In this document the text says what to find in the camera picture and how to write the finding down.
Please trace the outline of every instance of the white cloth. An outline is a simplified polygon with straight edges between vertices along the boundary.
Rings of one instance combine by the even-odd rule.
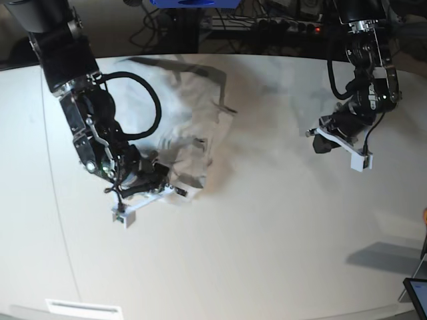
[[[235,111],[224,105],[226,74],[211,67],[134,57],[115,64],[144,78],[159,96],[162,118],[155,133],[134,141],[141,154],[157,150],[159,162],[171,168],[170,181],[188,192],[187,199],[206,184],[207,167],[227,135]],[[149,93],[132,79],[108,82],[117,102],[116,120],[123,132],[151,127],[155,107]]]

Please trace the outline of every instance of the screw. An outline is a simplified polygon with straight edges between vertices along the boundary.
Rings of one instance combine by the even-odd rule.
[[[95,172],[95,164],[92,161],[88,161],[86,163],[86,169],[90,172],[90,173],[94,173]]]

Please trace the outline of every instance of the white table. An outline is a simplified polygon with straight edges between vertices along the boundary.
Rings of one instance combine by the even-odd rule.
[[[102,59],[99,66],[108,72],[118,59]],[[408,308],[396,305],[405,270],[381,262],[386,257],[415,267],[413,252],[424,239],[427,81],[399,74],[404,100],[372,134],[373,170],[358,173],[344,150],[316,155],[312,139],[302,136],[336,103],[325,61],[180,59],[225,71],[226,105],[239,114],[209,168],[206,190],[191,205],[154,203],[140,210],[127,231],[111,222],[105,183],[79,165],[61,107],[46,85],[45,123],[39,99],[17,94],[22,84],[12,75],[20,72],[38,81],[26,87],[40,94],[37,68],[0,73],[1,96],[10,101],[8,108],[3,102],[1,117],[13,113],[1,127],[2,145],[15,151],[1,158],[13,188],[2,192],[0,252],[7,254],[0,271],[4,275],[6,265],[15,278],[0,285],[0,311],[8,304],[42,309],[44,298],[119,305],[126,320],[379,319]],[[352,69],[336,64],[341,91]],[[26,125],[31,112],[40,116],[36,131]],[[28,167],[26,150],[33,150]],[[35,171],[44,185],[13,180],[18,169]],[[22,184],[26,189],[17,193]],[[46,203],[35,206],[42,195]],[[10,218],[16,202],[22,207]],[[30,253],[31,272],[21,279],[23,270],[11,268],[23,268]],[[20,299],[24,283],[33,294]],[[15,288],[16,295],[8,295]]]

